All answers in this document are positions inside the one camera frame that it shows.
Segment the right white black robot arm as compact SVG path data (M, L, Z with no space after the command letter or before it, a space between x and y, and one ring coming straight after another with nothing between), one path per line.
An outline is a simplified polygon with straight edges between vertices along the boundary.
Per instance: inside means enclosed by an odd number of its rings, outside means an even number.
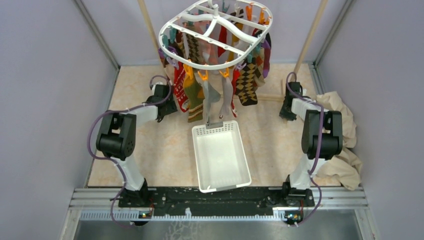
M287 206L310 200L311 179L324 163L342 151L342 113L327 110L309 97L297 81L286 83L286 96L279 116L288 121L303 121L301 149L303 155L295 170L283 183L281 199Z

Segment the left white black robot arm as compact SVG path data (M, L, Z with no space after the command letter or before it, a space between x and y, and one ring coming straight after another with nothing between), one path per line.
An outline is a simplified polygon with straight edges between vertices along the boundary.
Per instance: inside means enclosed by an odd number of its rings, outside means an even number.
M165 116L178 111L173 97L174 86L155 84L152 95L141 105L121 111L109 111L101 118L96 149L113 162L123 180L119 197L144 207L150 193L146 178L137 169L134 151L137 128L152 121L161 122Z

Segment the olive green striped sock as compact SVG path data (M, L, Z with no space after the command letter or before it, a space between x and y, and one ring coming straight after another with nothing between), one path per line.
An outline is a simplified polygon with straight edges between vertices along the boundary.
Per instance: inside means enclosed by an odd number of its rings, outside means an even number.
M204 93L203 87L198 83L193 75L185 73L183 80L183 90L188 98L188 123L193 123L203 119Z

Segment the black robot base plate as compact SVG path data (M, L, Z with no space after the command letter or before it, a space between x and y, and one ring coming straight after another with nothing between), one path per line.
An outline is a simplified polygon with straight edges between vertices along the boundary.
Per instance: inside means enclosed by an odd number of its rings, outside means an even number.
M120 208L147 208L155 217L183 216L187 211L194 217L271 216L274 207L314 207L315 199L288 201L283 187L248 186L202 193L197 187L149 187L145 202L129 202L118 198Z

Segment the white perforated plastic basket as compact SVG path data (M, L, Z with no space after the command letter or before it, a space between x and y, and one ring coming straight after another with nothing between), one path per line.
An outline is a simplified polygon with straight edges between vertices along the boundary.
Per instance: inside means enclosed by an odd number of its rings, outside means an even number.
M252 183L237 121L196 125L191 133L200 192L226 191Z

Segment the red white patterned sock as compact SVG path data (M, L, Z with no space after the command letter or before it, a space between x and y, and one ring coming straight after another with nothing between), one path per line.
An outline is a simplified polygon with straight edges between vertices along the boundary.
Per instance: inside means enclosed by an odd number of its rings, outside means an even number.
M176 97L178 106L183 113L188 111L190 102L183 88L185 75L186 72L183 67L183 64L179 62L178 67L174 68L173 93Z

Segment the taupe grey sock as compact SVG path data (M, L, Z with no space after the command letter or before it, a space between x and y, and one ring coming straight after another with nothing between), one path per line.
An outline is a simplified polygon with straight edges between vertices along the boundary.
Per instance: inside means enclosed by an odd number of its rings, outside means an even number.
M232 80L230 79L229 72L220 71L220 74L222 76L221 82L222 82L222 90L223 90L223 93L222 93L223 103L219 111L219 118L223 119L224 116L228 116L233 113L233 108L232 108L233 84L232 84Z

